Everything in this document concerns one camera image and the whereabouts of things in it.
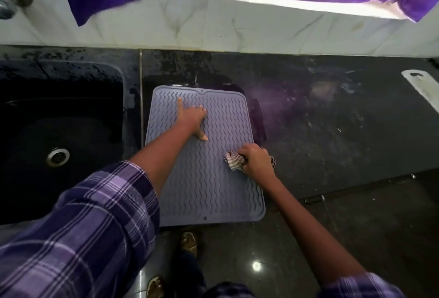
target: foot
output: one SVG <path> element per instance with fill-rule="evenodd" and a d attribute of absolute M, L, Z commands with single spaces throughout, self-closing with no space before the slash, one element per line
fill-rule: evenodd
<path fill-rule="evenodd" d="M 191 252 L 195 257 L 197 257 L 197 241 L 192 232 L 185 232 L 181 236 L 181 249 L 183 251 Z"/>
<path fill-rule="evenodd" d="M 146 290 L 146 298 L 163 298 L 165 290 L 163 289 L 163 280 L 160 276 L 156 276 L 148 283 Z"/>

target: marble tile wall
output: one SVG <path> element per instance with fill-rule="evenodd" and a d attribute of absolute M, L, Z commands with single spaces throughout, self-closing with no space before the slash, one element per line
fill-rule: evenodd
<path fill-rule="evenodd" d="M 439 55 L 439 6 L 418 24 L 235 0 L 140 0 L 78 27 L 67 0 L 1 21 L 0 44 L 243 53 Z"/>

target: black sink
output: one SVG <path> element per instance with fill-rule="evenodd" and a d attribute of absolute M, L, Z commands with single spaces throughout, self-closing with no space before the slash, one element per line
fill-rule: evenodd
<path fill-rule="evenodd" d="M 0 120 L 0 224 L 42 217 L 64 190 L 121 160 L 122 74 L 87 62 L 2 61 Z"/>

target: plaid shirt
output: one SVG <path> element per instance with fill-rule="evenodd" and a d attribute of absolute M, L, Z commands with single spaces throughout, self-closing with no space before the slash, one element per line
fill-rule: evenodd
<path fill-rule="evenodd" d="M 0 296 L 121 297 L 155 245 L 158 200 L 146 173 L 128 162 L 108 165 L 65 191 L 52 213 L 0 247 Z M 253 297 L 221 283 L 205 298 Z M 319 297 L 403 297 L 374 274 L 343 278 Z"/>

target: jeans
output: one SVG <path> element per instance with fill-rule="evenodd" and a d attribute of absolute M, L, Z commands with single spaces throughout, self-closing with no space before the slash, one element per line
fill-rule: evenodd
<path fill-rule="evenodd" d="M 177 251 L 173 257 L 171 277 L 177 298 L 201 298 L 206 282 L 197 258 L 188 251 Z"/>

